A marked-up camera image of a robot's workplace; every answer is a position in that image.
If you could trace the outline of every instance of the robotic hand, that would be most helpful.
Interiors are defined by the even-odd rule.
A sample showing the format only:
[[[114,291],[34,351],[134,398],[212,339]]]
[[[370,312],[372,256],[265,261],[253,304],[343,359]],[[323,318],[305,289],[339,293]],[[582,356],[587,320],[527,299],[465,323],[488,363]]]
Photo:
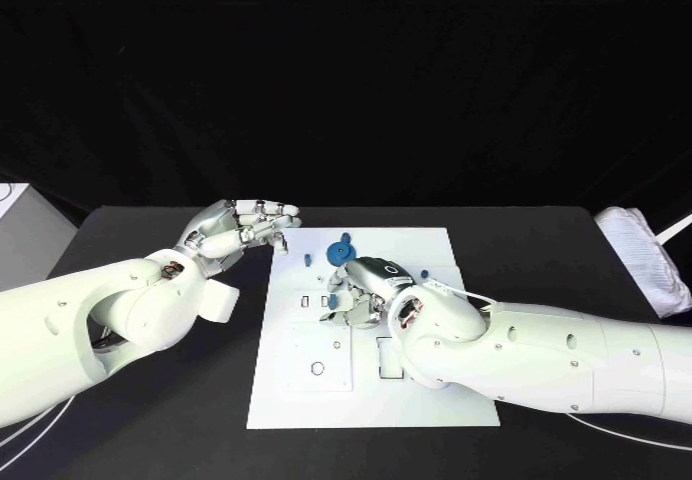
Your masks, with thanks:
[[[220,200],[171,249],[0,293],[0,427],[29,418],[128,363],[174,345],[197,315],[228,322],[239,291],[210,280],[246,248],[288,253],[298,209]],[[86,320],[104,327],[91,343]]]
[[[595,317],[542,305],[488,302],[477,310],[434,279],[416,285],[379,258],[356,258],[354,307],[324,323],[385,320],[403,369],[429,388],[458,383],[486,397],[558,413],[636,413],[692,423],[692,329]]]

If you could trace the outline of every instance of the black backdrop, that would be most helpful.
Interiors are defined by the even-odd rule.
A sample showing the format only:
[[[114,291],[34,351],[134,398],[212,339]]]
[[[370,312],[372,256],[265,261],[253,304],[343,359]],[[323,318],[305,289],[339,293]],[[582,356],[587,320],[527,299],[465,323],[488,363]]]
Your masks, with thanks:
[[[690,9],[69,2],[0,14],[0,175],[96,206],[692,210]]]

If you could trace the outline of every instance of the blue object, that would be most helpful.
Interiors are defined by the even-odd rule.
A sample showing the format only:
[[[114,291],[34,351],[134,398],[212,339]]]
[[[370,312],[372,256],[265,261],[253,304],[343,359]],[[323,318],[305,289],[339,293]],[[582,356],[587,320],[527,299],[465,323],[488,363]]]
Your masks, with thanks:
[[[333,243],[327,248],[327,260],[334,267],[340,267],[346,262],[356,258],[356,249],[350,244],[350,235],[344,233],[341,240]]]

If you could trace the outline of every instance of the white towel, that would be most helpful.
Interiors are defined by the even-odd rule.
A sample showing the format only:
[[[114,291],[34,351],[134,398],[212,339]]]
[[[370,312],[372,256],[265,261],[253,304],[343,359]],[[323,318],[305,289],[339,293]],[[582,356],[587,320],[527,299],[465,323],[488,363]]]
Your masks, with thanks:
[[[689,288],[638,209],[610,207],[594,219],[659,317],[690,310]]]

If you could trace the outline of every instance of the white robotic arm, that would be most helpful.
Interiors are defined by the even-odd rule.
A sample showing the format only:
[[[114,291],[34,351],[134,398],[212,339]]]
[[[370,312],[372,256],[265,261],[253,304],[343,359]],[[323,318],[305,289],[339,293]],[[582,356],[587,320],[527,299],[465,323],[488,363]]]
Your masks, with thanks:
[[[460,383],[549,412],[636,413],[692,423],[690,329],[542,305],[491,301],[478,311],[451,287],[432,279],[416,285],[382,259],[346,263],[331,290],[344,279],[360,310],[356,301],[350,312],[323,321],[366,328],[386,319],[403,369],[429,388]]]
[[[0,293],[0,427],[39,414],[128,363],[174,345],[197,315],[228,322],[239,291],[210,279],[243,250],[287,253],[298,209],[220,200],[173,249]],[[88,317],[104,327],[91,342]]]

